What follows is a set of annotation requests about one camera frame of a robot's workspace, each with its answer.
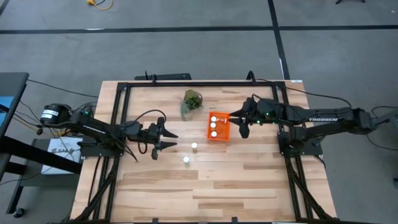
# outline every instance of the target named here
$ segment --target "orange plastic crate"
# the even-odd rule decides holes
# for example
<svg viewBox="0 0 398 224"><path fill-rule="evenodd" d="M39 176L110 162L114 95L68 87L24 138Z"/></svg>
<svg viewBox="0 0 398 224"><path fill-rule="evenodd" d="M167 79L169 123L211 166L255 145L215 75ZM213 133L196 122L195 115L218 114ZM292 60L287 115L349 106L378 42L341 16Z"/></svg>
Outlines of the orange plastic crate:
<svg viewBox="0 0 398 224"><path fill-rule="evenodd" d="M211 117L215 116L216 120L216 128L212 130L210 127ZM229 141L229 113L210 111L209 113L209 121L207 124L207 138L210 140L216 141ZM211 136L211 132L217 132L217 136Z"/></svg>

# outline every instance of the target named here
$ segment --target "small plant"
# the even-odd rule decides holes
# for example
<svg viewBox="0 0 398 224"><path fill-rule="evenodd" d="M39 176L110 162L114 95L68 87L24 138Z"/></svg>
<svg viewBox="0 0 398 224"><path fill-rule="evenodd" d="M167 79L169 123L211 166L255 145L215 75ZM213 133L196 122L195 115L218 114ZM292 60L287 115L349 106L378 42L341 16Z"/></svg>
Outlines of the small plant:
<svg viewBox="0 0 398 224"><path fill-rule="evenodd" d="M185 115L189 113L191 110L201 107L202 102L203 102L203 97L201 96L200 93L193 90L187 90L185 92L184 99L180 104L180 113L182 120L186 121L187 118L185 117Z"/></svg>

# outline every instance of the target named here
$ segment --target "black desk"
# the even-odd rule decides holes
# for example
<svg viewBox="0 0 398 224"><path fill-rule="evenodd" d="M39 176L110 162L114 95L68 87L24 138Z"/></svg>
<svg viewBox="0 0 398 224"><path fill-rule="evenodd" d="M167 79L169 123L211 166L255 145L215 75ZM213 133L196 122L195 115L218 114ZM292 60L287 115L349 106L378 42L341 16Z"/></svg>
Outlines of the black desk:
<svg viewBox="0 0 398 224"><path fill-rule="evenodd" d="M49 140L47 142L34 141L31 146L5 136L9 123L25 90L28 77L28 73L0 73L0 96L14 97L11 105L7 106L8 109L6 108L8 111L0 126L0 180L5 172L21 175L6 213L14 213L16 211L16 206L24 186L48 186L49 180L63 186L69 183L77 183L77 181L72 180L77 180L78 174L81 171L80 163L47 152ZM27 161L25 164L10 162L9 160L12 155L27 159ZM66 170L77 175L62 175L63 177L59 175L38 175L24 181L24 179L40 173L42 164Z"/></svg>

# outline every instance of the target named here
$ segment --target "wooden tabletop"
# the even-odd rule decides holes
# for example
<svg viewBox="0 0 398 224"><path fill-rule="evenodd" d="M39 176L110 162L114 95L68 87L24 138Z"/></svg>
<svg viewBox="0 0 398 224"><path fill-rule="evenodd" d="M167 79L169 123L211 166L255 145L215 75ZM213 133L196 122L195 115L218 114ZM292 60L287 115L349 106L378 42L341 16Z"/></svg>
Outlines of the wooden tabletop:
<svg viewBox="0 0 398 224"><path fill-rule="evenodd" d="M110 122L116 85L117 81L103 82L96 119ZM304 89L302 82L286 81L286 85ZM182 121L179 104L188 89L203 95L203 108L192 111L188 121ZM153 161L152 146L142 155L137 143L127 142L139 162L127 154L121 158L111 221L150 222L159 218L160 222L230 222L231 217L238 217L240 222L294 221L287 171L277 144L277 125L253 125L249 138L242 139L238 126L232 124L228 142L206 138L210 111L236 111L253 93L272 98L271 88L266 86L132 88L127 121L147 110L162 110L167 115L166 128L179 136L163 141L175 141L178 145L160 152L158 160ZM308 108L305 94L292 90L287 93L291 105ZM146 128L159 116L149 113L139 121ZM191 148L193 142L198 143L197 152ZM189 165L183 162L185 156L190 158ZM309 191L327 213L335 216L323 164L313 156L302 156L302 160ZM87 205L96 161L97 158L89 158L83 163L71 218ZM104 217L107 195L106 192L103 197L100 218ZM298 197L305 217L299 190Z"/></svg>

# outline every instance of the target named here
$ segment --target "black metal frame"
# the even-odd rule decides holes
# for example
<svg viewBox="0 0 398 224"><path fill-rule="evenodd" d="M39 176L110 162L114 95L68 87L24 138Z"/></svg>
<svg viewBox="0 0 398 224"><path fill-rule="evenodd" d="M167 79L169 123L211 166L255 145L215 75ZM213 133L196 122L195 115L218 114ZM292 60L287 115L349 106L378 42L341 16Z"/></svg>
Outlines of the black metal frame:
<svg viewBox="0 0 398 224"><path fill-rule="evenodd" d="M129 103L130 94L131 94L131 88L133 88L133 87L150 87L150 86L167 86L167 87L173 87L173 86L269 86L272 88L272 95L274 97L274 100L276 100L278 102L280 101L279 96L278 96L278 91L281 91L283 103L289 104L289 99L288 99L287 92L286 92L285 82L257 82L256 78L254 77L254 74L252 72L249 72L249 74L247 76L247 80L250 80L250 82L249 81L243 81L243 82L207 82L207 81L203 81L203 82L201 82L201 81L199 81L199 82L170 82L170 81L157 82L156 78L155 78L151 82L144 82L144 83L118 83L114 106L113 106L112 117L111 117L111 124L116 123L116 116L118 114L118 106L119 106L119 103L121 100L121 93L123 90L126 92L126 94L124 96L124 103L123 103L123 109L122 109L122 114L121 114L121 123L126 121L128 103ZM284 131L284 126L281 124L279 124L279 131L280 132ZM303 165L302 165L300 155L294 157L296 166L297 166L297 173L293 168L292 161L291 161L292 158L290 158L287 154L284 155L284 158L285 158L285 164L286 164L288 180L289 180L289 187L290 187L290 194L292 196L292 204L293 204L296 222L346 223L346 224L358 223L358 222L340 221L339 219L332 218L327 213L325 213L323 211L323 209L321 208L321 206L319 206L319 204L317 204L315 199L311 196L311 193L307 190L307 184L306 184L306 180L305 180L305 175L304 175L304 170L303 170ZM96 193L96 195L93 197L93 200L89 204L89 206L94 205L93 219L88 220L88 217L90 216L91 212L87 211L89 213L85 213L84 215L82 214L83 216L81 215L80 216L81 219L78 219L76 223L109 223L110 222L112 206L113 206L114 190L115 190L115 185L116 185L116 175L117 175L118 165L119 165L119 158L117 157L114 159L114 164L112 166L112 169L109 172L110 175L112 175L112 177L110 177L110 175L105 177L107 168L108 168L108 164L109 164L109 158L105 157L103 166L101 169L100 180L99 180L99 182L100 182L99 192ZM305 204L305 209L306 209L306 214L307 214L306 218L303 218L300 213L300 205L299 205L299 200L298 200L298 196L297 196L297 191L295 188L296 185L303 193L304 204ZM106 205L105 218L98 219L99 212L100 212L100 206L101 206L100 198L102 197L107 186L109 186L109 195L108 195L108 200L107 200L107 205ZM318 217L320 217L320 219L314 219L312 211L315 211L315 213L318 215ZM154 218L154 221L152 223L157 223L157 222L158 222L157 219ZM237 222L238 222L237 218L233 219L233 223L237 223Z"/></svg>

